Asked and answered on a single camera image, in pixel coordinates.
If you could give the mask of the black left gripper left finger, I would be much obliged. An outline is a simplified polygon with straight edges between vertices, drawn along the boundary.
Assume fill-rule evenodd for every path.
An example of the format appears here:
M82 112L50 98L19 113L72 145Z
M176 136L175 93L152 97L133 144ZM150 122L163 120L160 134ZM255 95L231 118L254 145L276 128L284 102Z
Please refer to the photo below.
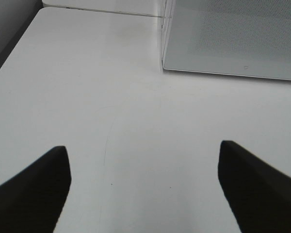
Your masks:
M51 233L71 185L64 146L56 146L0 185L0 233Z

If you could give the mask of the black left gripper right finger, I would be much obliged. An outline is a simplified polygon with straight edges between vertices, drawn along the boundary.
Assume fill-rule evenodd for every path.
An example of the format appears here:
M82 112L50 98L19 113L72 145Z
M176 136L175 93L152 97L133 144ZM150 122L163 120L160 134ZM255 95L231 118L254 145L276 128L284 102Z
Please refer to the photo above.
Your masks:
M222 141L218 180L242 233L291 233L291 177Z

